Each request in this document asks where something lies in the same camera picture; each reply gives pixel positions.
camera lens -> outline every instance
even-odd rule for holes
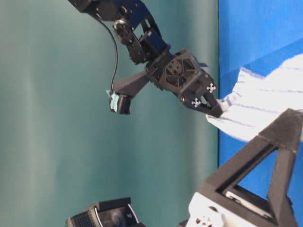
[[[113,220],[113,223],[114,223],[115,227],[126,227],[126,220],[123,217],[122,213],[117,212],[117,211],[113,212],[112,213],[112,220]]]

striped cloth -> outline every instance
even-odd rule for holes
[[[207,120],[236,139],[251,140],[287,108],[303,110],[303,54],[266,77],[242,67],[232,92],[218,102],[223,114]]]

wire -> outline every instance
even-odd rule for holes
[[[112,78],[110,80],[110,91],[113,92],[113,83],[114,83],[114,79],[117,73],[117,68],[118,68],[118,48],[117,48],[117,43],[115,41],[115,38],[112,34],[112,32],[109,30],[109,28],[106,26],[106,24],[104,24],[102,22],[102,18],[98,15],[98,14],[90,14],[93,18],[95,18],[100,24],[102,24],[102,26],[108,31],[108,33],[110,34],[110,37],[112,38],[112,41],[114,43],[114,47],[115,47],[115,54],[116,54],[116,61],[115,61],[115,70],[114,73],[112,75]]]

black triangular frame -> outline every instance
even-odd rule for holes
[[[208,177],[200,193],[259,227],[298,226],[287,196],[294,161],[303,127],[303,114],[291,109],[252,139],[235,156]],[[267,200],[238,186],[238,183],[263,159],[277,149],[274,171],[267,192]],[[268,212],[271,217],[244,207],[240,201],[226,197],[232,192],[254,206]]]

white plastic part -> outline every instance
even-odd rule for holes
[[[259,207],[257,207],[257,206],[255,206],[255,205],[253,205],[252,203],[250,203],[250,202],[248,202],[248,201],[242,199],[240,196],[237,196],[236,194],[234,194],[234,193],[232,193],[232,192],[227,192],[227,193],[226,193],[226,197],[231,198],[231,199],[234,199],[234,200],[236,200],[236,201],[239,201],[239,203],[240,203],[242,206],[248,208],[249,210],[252,210],[253,212],[255,212],[255,213],[257,213],[257,214],[259,214],[259,215],[261,215],[261,216],[264,216],[264,217],[266,217],[266,218],[267,218],[267,217],[272,218],[272,215],[271,215],[270,213],[268,213],[268,212],[266,212],[266,211],[260,209]]]
[[[190,202],[189,213],[186,227],[256,227],[198,192]]]

